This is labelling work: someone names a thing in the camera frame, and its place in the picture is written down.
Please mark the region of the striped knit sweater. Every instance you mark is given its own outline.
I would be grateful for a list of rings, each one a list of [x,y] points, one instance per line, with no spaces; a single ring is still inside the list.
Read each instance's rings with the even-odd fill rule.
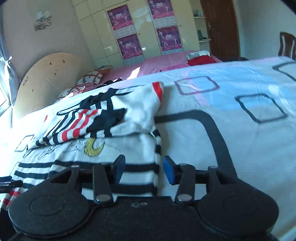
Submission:
[[[125,156],[114,195],[155,196],[161,136],[154,117],[164,84],[97,91],[28,114],[1,131],[1,174],[23,182],[1,196],[1,210],[20,194],[68,167],[91,169]]]

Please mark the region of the black clothes pile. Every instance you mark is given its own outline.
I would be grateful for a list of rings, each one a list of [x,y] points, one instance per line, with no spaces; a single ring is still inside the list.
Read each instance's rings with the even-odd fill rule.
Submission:
[[[102,85],[97,85],[97,86],[95,87],[95,89],[102,88],[102,87],[105,87],[105,86],[107,86],[107,85],[111,85],[111,84],[113,84],[113,83],[117,83],[117,82],[120,82],[120,81],[122,81],[121,78],[118,78],[118,79],[116,79],[116,80],[108,80],[108,81],[104,82]]]

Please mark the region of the patterned pillow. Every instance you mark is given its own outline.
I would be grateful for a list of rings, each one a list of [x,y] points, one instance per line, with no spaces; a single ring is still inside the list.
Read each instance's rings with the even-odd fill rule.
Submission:
[[[57,99],[55,100],[54,103],[57,103],[59,101],[61,101],[62,99],[64,99],[65,97],[73,97],[76,96],[78,94],[81,94],[85,89],[85,86],[74,86],[71,88],[68,88],[66,90],[63,90],[57,97]]]
[[[103,77],[105,77],[111,71],[110,68],[95,69],[85,75],[83,75],[77,82],[76,85],[83,84],[99,84]]]

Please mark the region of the magenta folded cloth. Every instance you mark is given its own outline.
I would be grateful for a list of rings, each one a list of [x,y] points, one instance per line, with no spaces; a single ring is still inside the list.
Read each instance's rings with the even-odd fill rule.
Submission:
[[[168,67],[161,68],[159,70],[159,72],[166,72],[166,71],[181,69],[181,68],[186,68],[186,67],[189,67],[189,65],[181,63],[181,64],[176,64],[176,65],[173,65],[173,66],[168,66]]]

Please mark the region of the grey curtain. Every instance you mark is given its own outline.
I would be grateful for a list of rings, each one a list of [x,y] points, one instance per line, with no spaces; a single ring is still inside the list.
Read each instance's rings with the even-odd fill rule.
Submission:
[[[4,90],[8,94],[11,105],[16,102],[20,78],[16,72],[15,66],[11,63],[13,56],[8,52],[4,31],[1,29],[1,64],[4,65],[4,70],[1,71],[1,79],[4,83]]]

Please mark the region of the pink bed sheet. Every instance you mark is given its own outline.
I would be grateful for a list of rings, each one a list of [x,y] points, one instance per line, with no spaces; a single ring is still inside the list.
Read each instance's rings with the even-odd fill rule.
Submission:
[[[104,76],[99,84],[118,78],[122,80],[134,79],[140,76],[157,73],[160,70],[170,68],[176,65],[188,66],[185,57],[194,51],[178,52],[167,55],[156,56],[150,59],[145,59],[143,63],[112,69]]]

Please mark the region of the round beige headboard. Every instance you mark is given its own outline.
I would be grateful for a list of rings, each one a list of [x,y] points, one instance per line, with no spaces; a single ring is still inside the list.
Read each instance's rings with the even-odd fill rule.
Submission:
[[[13,120],[52,105],[58,95],[93,70],[81,57],[54,53],[36,62],[25,74],[13,106]]]

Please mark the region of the red folded cloth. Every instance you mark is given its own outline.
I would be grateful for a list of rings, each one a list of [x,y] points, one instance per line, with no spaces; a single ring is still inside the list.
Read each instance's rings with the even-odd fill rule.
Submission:
[[[188,60],[188,65],[190,66],[197,66],[197,65],[206,65],[206,64],[213,64],[216,61],[208,55],[199,56],[193,59]]]

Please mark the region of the lower left pink poster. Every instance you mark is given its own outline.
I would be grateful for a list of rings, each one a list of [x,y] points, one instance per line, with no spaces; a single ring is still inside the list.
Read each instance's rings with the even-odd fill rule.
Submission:
[[[117,42],[125,66],[139,64],[144,61],[144,55],[137,34],[121,37]]]

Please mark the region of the pink poster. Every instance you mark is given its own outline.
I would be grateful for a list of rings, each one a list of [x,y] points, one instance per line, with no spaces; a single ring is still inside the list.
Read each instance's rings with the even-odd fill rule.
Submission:
[[[107,14],[116,39],[136,33],[127,4],[108,10]]]
[[[182,41],[177,26],[156,29],[163,55],[183,51]]]
[[[137,34],[121,37],[117,42],[125,66],[139,64],[144,61],[144,55]]]
[[[148,0],[147,3],[156,29],[176,25],[176,19],[170,0]]]

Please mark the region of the lower right pink poster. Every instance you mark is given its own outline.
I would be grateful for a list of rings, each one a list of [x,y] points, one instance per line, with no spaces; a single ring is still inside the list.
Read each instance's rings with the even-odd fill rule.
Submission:
[[[163,55],[183,51],[182,41],[177,26],[156,29]]]

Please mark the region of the dark wooden chair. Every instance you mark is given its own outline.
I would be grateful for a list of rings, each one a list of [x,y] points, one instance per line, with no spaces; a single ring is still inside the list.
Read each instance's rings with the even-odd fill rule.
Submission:
[[[286,56],[295,60],[295,42],[294,35],[287,32],[280,32],[280,49],[278,56]]]

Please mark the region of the upper right pink poster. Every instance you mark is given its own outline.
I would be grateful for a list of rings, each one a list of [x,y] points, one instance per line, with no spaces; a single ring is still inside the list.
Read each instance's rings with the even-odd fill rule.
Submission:
[[[148,0],[147,3],[156,29],[176,25],[176,19],[170,0]]]

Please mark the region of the wall shelves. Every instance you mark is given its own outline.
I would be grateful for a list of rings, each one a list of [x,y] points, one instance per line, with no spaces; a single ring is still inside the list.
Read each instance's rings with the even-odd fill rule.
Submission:
[[[200,43],[208,43],[211,39],[209,38],[207,18],[203,12],[201,1],[192,0],[190,4],[199,41]]]

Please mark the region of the wall lamp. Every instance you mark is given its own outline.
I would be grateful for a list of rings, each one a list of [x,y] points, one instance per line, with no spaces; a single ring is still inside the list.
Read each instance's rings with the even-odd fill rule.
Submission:
[[[34,26],[35,31],[44,30],[49,27],[51,22],[52,15],[48,10],[39,11],[36,13],[36,24]]]

